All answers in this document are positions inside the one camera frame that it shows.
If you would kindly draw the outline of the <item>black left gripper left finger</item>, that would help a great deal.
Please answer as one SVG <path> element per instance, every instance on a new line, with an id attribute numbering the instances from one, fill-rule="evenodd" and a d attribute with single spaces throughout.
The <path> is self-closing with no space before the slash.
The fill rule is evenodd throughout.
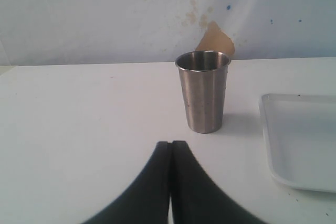
<path id="1" fill-rule="evenodd" d="M 158 142 L 140 174 L 86 223 L 168 223 L 172 143 Z"/>

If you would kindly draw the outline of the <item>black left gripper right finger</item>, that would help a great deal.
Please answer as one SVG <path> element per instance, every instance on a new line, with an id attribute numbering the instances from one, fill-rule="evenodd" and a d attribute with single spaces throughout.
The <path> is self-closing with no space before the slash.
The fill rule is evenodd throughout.
<path id="1" fill-rule="evenodd" d="M 185 141 L 172 143 L 170 192 L 174 223 L 262 223 L 224 193 Z"/>

